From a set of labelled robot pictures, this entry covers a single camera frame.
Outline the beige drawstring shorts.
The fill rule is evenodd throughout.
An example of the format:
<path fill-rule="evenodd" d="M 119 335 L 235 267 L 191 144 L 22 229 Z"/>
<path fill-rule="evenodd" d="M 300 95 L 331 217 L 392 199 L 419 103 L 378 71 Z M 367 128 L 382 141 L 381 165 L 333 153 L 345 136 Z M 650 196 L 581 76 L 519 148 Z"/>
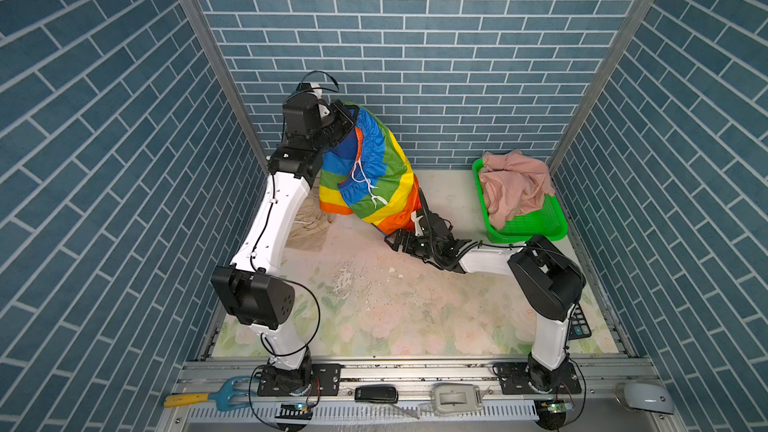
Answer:
<path fill-rule="evenodd" d="M 334 220 L 333 214 L 321 209 L 318 196 L 310 194 L 294 218 L 286 247 L 308 252 L 321 251 Z"/>

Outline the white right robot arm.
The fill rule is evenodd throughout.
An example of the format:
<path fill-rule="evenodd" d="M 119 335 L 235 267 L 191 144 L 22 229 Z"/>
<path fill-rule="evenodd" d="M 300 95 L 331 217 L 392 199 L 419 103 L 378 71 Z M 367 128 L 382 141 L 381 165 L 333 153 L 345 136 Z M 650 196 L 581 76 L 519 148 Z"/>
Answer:
<path fill-rule="evenodd" d="M 488 244 L 457 239 L 439 216 L 417 216 L 411 230 L 385 237 L 396 252 L 440 270 L 514 278 L 536 313 L 531 367 L 554 372 L 567 360 L 570 322 L 585 287 L 579 267 L 543 235 L 522 244 Z"/>

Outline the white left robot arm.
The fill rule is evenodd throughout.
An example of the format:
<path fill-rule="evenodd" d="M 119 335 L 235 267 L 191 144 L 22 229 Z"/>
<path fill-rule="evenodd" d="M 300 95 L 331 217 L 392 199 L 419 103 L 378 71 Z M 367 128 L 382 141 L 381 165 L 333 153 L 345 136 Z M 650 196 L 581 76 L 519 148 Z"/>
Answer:
<path fill-rule="evenodd" d="M 323 156 L 353 131 L 359 110 L 323 98 L 326 87 L 302 82 L 282 105 L 283 138 L 267 163 L 261 205 L 230 263 L 211 284 L 225 312 L 260 335 L 273 366 L 294 371 L 308 343 L 290 322 L 294 284 L 278 277 L 294 219 L 323 166 Z"/>

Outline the colourful striped shorts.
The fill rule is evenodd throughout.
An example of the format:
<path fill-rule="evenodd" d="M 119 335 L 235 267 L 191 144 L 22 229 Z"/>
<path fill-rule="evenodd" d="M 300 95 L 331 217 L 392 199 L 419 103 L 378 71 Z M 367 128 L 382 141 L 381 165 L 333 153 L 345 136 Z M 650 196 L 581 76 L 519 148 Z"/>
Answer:
<path fill-rule="evenodd" d="M 385 235 L 414 230 L 411 218 L 421 208 L 418 179 L 391 130 L 354 103 L 353 131 L 323 155 L 320 209 L 355 215 Z"/>

